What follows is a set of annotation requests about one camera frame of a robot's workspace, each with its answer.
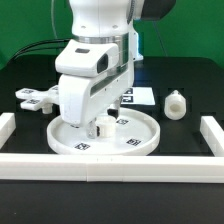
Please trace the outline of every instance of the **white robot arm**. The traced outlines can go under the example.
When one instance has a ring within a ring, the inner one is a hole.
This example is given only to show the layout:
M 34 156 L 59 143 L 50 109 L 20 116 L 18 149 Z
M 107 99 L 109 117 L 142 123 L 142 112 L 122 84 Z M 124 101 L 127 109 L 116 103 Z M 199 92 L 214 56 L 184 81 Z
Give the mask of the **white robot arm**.
M 53 103 L 59 104 L 64 122 L 89 130 L 103 112 L 117 111 L 118 116 L 121 96 L 133 85 L 133 54 L 135 59 L 139 56 L 133 18 L 159 19 L 175 0 L 69 2 L 74 38 L 56 59 L 56 70 L 62 73 L 59 85 L 45 93 L 23 89 L 16 96 L 26 99 L 22 108 L 42 108 L 44 113 L 51 112 Z M 150 14 L 146 7 L 153 9 Z M 96 138 L 96 130 L 87 135 Z

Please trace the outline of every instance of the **green wall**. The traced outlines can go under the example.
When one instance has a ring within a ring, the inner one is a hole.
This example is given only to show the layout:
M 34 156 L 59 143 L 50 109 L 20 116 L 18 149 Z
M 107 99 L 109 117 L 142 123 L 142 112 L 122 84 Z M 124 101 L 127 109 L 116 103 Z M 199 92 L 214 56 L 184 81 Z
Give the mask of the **green wall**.
M 0 68 L 20 48 L 53 39 L 50 4 L 51 0 L 0 0 Z M 59 38 L 71 37 L 71 25 L 67 0 L 56 0 Z M 224 0 L 177 0 L 157 25 L 169 56 L 207 57 L 224 67 Z M 139 21 L 135 27 L 142 38 L 141 52 L 163 56 L 152 23 Z

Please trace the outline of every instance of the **white plastic part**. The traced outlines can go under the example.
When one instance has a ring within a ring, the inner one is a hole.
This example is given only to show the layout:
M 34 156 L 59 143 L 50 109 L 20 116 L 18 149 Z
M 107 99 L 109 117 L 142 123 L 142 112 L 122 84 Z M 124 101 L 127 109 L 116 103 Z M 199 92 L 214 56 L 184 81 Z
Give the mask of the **white plastic part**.
M 0 149 L 16 129 L 14 113 L 3 113 L 0 116 Z
M 24 88 L 16 92 L 16 97 L 25 100 L 20 104 L 22 109 L 37 111 L 42 108 L 43 114 L 52 113 L 53 104 L 59 104 L 58 86 L 43 92 Z
M 105 79 L 107 73 L 95 78 L 62 75 L 59 80 L 59 104 L 62 119 L 76 127 L 84 127 L 115 102 L 133 85 L 134 66 L 129 58 L 128 69 L 104 88 L 91 94 L 92 87 Z
M 139 35 L 133 27 L 133 21 L 129 24 L 129 50 L 132 53 L 133 61 L 143 60 L 143 56 L 139 53 Z
M 171 120 L 179 120 L 186 114 L 186 100 L 175 90 L 165 99 L 165 114 Z
M 99 75 L 98 62 L 105 55 L 108 57 L 106 71 L 118 63 L 117 44 L 84 44 L 70 40 L 67 47 L 56 58 L 56 70 L 66 75 L 96 77 Z
M 0 179 L 224 183 L 224 159 L 0 154 Z
M 116 119 L 108 115 L 98 116 L 96 119 L 96 126 L 99 128 L 99 137 L 113 137 L 116 132 Z
M 76 128 L 59 116 L 48 125 L 49 146 L 58 154 L 143 156 L 159 144 L 160 127 L 150 116 L 131 109 L 120 109 L 114 136 L 90 139 L 84 127 Z
M 111 37 L 128 33 L 129 0 L 70 0 L 72 33 L 82 37 Z
M 224 131 L 212 116 L 202 116 L 200 132 L 216 157 L 224 157 Z

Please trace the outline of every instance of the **white circular tray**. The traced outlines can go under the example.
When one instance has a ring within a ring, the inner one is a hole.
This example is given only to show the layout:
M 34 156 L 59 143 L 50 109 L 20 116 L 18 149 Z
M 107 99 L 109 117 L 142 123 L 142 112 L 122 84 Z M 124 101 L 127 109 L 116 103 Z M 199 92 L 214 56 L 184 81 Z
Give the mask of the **white circular tray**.
M 48 125 L 47 137 L 58 154 L 143 156 L 158 146 L 160 126 L 144 113 L 121 108 L 113 137 L 89 139 L 85 128 L 75 128 L 61 116 Z

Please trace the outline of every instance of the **black tabletop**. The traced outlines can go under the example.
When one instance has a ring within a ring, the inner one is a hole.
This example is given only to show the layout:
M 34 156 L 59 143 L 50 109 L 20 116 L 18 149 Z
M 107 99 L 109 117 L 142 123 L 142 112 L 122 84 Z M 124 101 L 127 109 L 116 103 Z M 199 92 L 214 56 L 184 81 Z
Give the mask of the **black tabletop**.
M 16 131 L 4 153 L 54 153 L 47 145 L 51 115 L 20 109 L 15 91 L 56 85 L 54 56 L 24 56 L 0 71 L 0 112 L 15 112 Z M 224 126 L 224 71 L 204 58 L 150 58 L 135 64 L 135 83 L 152 87 L 155 106 L 131 106 L 154 117 L 161 140 L 152 155 L 213 156 L 199 132 L 200 119 L 212 115 Z M 187 114 L 172 121 L 165 97 L 178 90 Z M 83 183 L 0 181 L 0 223 L 219 223 L 223 184 Z

